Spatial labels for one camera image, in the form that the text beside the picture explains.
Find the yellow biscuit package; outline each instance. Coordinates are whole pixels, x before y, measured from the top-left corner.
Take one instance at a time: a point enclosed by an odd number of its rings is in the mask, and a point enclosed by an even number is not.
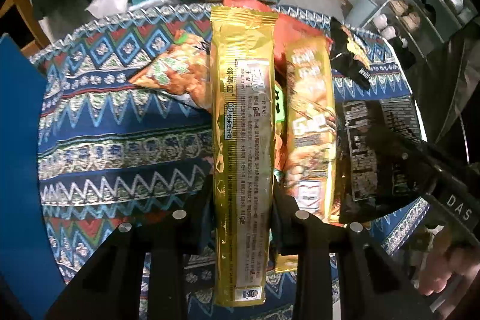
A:
[[[273,192],[273,29],[278,17],[212,7],[215,302],[262,304]]]
[[[300,209],[331,222],[337,132],[330,59],[325,38],[287,47],[288,126],[286,192]]]

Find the shoe rack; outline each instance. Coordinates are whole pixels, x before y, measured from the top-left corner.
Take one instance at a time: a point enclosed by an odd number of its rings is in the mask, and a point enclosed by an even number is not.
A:
[[[397,1],[408,5],[406,15],[414,12],[420,17],[417,28],[411,29],[405,23],[405,15],[399,16],[395,12],[392,2]],[[419,60],[447,42],[452,34],[465,26],[478,12],[471,0],[463,0],[460,12],[455,10],[451,0],[386,0],[364,23],[363,28],[381,34],[373,22],[381,14],[386,15],[388,25],[394,26],[397,36],[407,40],[408,49]]]

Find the blue panel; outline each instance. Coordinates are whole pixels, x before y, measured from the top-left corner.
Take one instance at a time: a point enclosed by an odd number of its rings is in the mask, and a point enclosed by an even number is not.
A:
[[[46,80],[6,35],[0,39],[0,75],[0,273],[23,308],[42,319],[65,286],[38,193],[38,118]]]

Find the beige shoe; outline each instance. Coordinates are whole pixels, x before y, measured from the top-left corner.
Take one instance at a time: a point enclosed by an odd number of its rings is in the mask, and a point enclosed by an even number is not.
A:
[[[390,7],[394,11],[394,13],[397,14],[398,16],[404,15],[409,9],[409,5],[402,0],[390,1]]]
[[[403,21],[409,32],[416,31],[422,22],[422,19],[416,11],[408,14],[407,16],[400,17],[400,19]]]

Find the wooden chair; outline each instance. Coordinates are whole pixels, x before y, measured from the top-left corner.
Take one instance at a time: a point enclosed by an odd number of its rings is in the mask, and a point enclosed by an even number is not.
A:
[[[33,7],[30,0],[6,0],[0,9],[0,18],[2,18],[12,7],[17,8],[23,22],[25,22],[25,25],[28,27],[34,38],[33,41],[21,48],[22,54],[25,57],[29,57],[34,55],[40,49],[48,46],[50,40],[45,36],[40,24],[34,17]]]

